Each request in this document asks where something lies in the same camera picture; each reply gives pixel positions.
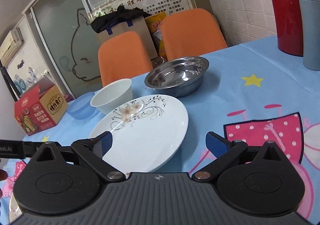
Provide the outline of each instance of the gray gripper base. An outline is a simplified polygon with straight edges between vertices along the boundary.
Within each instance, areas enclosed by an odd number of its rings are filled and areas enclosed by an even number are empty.
[[[133,173],[109,184],[88,207],[64,216],[29,213],[14,225],[304,225],[297,213],[253,217],[224,203],[212,185],[191,180],[187,173]]]

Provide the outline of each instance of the metal screw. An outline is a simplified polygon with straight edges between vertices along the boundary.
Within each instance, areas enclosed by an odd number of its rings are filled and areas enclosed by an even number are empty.
[[[195,173],[195,177],[199,180],[208,179],[210,177],[210,174],[208,172],[199,171]]]
[[[113,171],[113,172],[110,172],[107,174],[107,177],[109,179],[113,179],[113,180],[120,179],[122,176],[123,176],[123,174],[118,171]]]

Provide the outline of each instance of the glass door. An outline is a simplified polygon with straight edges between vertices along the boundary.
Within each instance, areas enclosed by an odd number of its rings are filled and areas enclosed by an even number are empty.
[[[102,87],[100,42],[83,7],[81,0],[39,0],[33,5],[49,53],[75,97]]]

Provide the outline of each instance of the white plate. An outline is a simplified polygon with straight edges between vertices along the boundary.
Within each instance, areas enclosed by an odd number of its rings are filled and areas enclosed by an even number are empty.
[[[105,116],[90,138],[109,130],[113,142],[103,160],[123,173],[153,172],[178,150],[188,112],[178,99],[149,95],[122,104]]]

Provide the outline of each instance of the blue plastic bowl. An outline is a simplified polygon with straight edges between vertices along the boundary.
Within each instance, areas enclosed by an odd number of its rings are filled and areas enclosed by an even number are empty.
[[[76,120],[85,120],[89,118],[96,110],[90,105],[94,92],[89,92],[75,99],[68,107],[67,113]]]

